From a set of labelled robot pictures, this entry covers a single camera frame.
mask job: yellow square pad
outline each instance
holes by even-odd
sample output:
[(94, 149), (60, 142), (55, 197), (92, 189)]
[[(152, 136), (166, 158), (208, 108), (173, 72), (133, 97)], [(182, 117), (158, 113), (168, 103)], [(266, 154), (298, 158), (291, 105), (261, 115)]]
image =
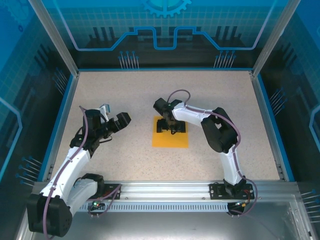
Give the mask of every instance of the yellow square pad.
[(163, 130), (162, 133), (157, 133), (157, 121), (159, 119), (162, 119), (162, 117), (155, 116), (153, 118), (152, 147), (187, 149), (189, 147), (188, 123), (185, 123), (185, 133), (177, 132), (172, 135), (170, 130)]

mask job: speckled work surface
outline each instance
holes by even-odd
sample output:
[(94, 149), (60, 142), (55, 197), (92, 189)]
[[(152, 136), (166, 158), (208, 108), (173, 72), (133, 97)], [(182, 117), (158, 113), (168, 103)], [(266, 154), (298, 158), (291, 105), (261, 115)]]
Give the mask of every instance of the speckled work surface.
[[(264, 128), (249, 73), (245, 71), (82, 72), (54, 165), (64, 161), (71, 139), (82, 126), (79, 105), (86, 109), (110, 104), (111, 117), (128, 112), (129, 126), (100, 145), (82, 173), (118, 181), (222, 180), (219, 154), (208, 145), (201, 128), (188, 125), (189, 148), (152, 147), (154, 102), (177, 89), (191, 92), (191, 106), (222, 107), (239, 128), (240, 165), (254, 180), (278, 180), (279, 175)], [(173, 99), (185, 100), (179, 92)]]

